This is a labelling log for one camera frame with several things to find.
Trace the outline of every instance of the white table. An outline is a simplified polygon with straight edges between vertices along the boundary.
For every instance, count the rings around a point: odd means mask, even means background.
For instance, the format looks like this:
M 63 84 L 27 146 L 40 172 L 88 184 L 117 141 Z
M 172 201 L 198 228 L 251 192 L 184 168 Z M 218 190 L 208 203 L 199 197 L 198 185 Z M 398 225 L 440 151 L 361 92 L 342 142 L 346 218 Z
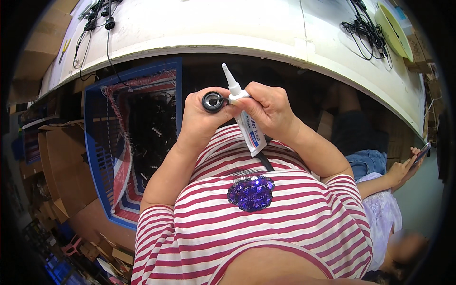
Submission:
M 70 46 L 42 82 L 41 96 L 79 77 L 73 68 L 76 43 L 87 20 L 77 16 L 90 0 L 81 0 L 65 35 Z M 373 20 L 376 6 L 365 1 Z M 109 37 L 114 63 L 165 54 L 213 52 L 269 58 L 339 79 L 381 102 L 422 137 L 425 93 L 420 75 L 410 73 L 401 57 L 367 61 L 351 35 L 340 28 L 352 21 L 348 0 L 124 0 L 114 13 Z M 92 33 L 82 74 L 109 66 L 108 31 Z M 82 60 L 88 34 L 79 49 Z

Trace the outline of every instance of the woman's right hand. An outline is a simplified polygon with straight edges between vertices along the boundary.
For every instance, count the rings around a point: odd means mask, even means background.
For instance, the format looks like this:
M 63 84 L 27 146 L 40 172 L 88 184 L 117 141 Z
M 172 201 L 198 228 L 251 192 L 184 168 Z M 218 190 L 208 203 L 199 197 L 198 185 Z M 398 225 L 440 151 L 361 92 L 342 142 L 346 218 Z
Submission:
M 291 111 L 283 88 L 251 82 L 245 91 L 251 98 L 241 98 L 232 104 L 247 112 L 266 135 L 285 144 L 297 136 L 302 122 Z

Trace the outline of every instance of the purple sequin patch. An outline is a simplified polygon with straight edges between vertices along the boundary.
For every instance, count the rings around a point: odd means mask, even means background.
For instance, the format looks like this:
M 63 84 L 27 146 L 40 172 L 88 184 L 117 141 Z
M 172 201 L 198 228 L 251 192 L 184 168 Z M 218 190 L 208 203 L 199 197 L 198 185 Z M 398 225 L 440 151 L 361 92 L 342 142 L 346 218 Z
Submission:
M 242 179 L 228 189 L 227 198 L 243 211 L 261 211 L 271 204 L 274 187 L 274 181 L 265 176 Z

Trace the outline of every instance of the glue tube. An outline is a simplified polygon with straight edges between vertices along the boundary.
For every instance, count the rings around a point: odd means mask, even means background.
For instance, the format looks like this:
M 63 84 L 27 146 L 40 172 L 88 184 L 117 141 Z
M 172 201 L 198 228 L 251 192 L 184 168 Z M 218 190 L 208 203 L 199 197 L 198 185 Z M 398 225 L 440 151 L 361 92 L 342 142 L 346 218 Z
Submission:
M 225 63 L 222 64 L 222 68 L 228 81 L 228 89 L 231 92 L 228 97 L 228 103 L 230 104 L 234 100 L 250 97 L 250 94 L 242 90 L 239 83 L 234 80 Z M 255 120 L 245 111 L 242 111 L 234 119 L 241 129 L 242 136 L 249 147 L 251 156 L 254 157 L 267 145 L 263 132 L 259 129 Z

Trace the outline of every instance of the striped shirt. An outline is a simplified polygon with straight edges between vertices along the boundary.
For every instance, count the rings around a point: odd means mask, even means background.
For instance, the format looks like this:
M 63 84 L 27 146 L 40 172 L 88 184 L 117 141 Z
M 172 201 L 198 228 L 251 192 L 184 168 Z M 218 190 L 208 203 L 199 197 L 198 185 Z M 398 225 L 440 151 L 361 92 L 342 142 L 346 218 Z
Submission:
M 175 208 L 141 213 L 131 284 L 216 284 L 245 250 L 274 247 L 304 257 L 332 278 L 361 278 L 372 241 L 353 178 L 315 179 L 300 157 L 273 140 L 263 153 L 275 171 L 251 158 L 237 125 L 219 129 L 200 154 Z M 275 184 L 269 207 L 245 212 L 227 191 L 236 173 L 253 170 Z

